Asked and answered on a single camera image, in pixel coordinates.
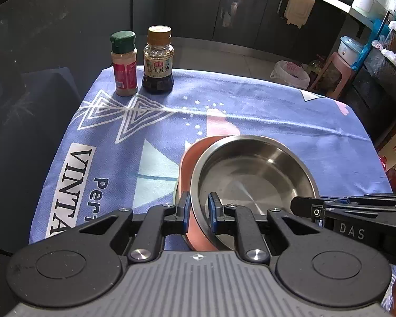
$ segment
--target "orange bowl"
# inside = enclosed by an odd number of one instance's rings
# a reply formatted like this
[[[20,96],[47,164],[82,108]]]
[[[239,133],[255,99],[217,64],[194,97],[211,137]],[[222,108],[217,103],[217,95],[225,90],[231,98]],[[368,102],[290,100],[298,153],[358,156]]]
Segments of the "orange bowl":
[[[195,164],[207,148],[215,142],[228,137],[226,136],[210,136],[202,138],[191,145],[185,151],[179,165],[179,184],[178,191],[182,192],[190,190],[192,172]],[[217,248],[208,240],[198,225],[193,210],[190,209],[189,227],[186,234],[186,239],[189,245],[196,251],[215,251]]]

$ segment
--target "spice shaker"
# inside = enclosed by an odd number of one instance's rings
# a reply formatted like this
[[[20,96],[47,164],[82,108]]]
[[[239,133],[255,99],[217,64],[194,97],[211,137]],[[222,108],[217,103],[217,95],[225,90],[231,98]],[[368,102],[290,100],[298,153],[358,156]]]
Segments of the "spice shaker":
[[[170,44],[170,38],[170,27],[151,26],[148,28],[148,44],[144,49],[142,87],[149,93],[159,94],[172,90],[174,49]]]
[[[110,41],[116,93],[120,96],[133,95],[138,91],[135,33],[116,32],[110,37]]]

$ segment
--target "blue tablecloth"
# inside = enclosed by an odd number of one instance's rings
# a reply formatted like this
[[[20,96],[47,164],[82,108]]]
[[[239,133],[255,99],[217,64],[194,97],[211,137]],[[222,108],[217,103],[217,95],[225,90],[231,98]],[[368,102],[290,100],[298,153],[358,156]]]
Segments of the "blue tablecloth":
[[[138,82],[143,68],[138,67]],[[173,70],[168,95],[114,92],[105,69],[75,113],[56,153],[32,222],[30,242],[120,207],[136,213],[171,202],[185,148],[215,134],[252,134],[289,147],[321,195],[391,188],[372,142],[343,103],[280,84]],[[166,248],[186,249],[170,236]]]

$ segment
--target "pink stool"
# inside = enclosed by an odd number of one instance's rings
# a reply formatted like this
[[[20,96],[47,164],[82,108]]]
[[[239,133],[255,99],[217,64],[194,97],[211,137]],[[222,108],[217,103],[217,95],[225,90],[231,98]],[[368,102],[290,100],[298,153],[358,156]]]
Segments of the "pink stool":
[[[336,89],[332,92],[329,92],[327,94],[328,97],[332,99],[337,99],[342,92],[343,87],[345,86],[346,82],[352,78],[354,75],[354,71],[351,69],[348,63],[345,62],[345,60],[340,57],[340,55],[337,52],[333,52],[332,55],[327,59],[326,64],[324,65],[322,71],[319,73],[317,76],[317,79],[313,82],[311,87],[309,88],[309,91],[312,91],[315,87],[315,85],[318,83],[320,78],[323,76],[325,71],[327,70],[328,66],[330,63],[333,63],[333,65],[336,67],[336,69],[342,74],[342,79],[338,83]]]

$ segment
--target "trash can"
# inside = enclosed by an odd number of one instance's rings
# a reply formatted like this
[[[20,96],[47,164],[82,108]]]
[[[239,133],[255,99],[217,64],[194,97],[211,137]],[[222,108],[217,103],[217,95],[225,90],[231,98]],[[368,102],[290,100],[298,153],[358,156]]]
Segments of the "trash can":
[[[307,89],[309,85],[309,76],[295,63],[288,61],[279,61],[275,64],[275,68],[270,75],[270,78],[280,79],[276,83],[292,86],[295,88]]]

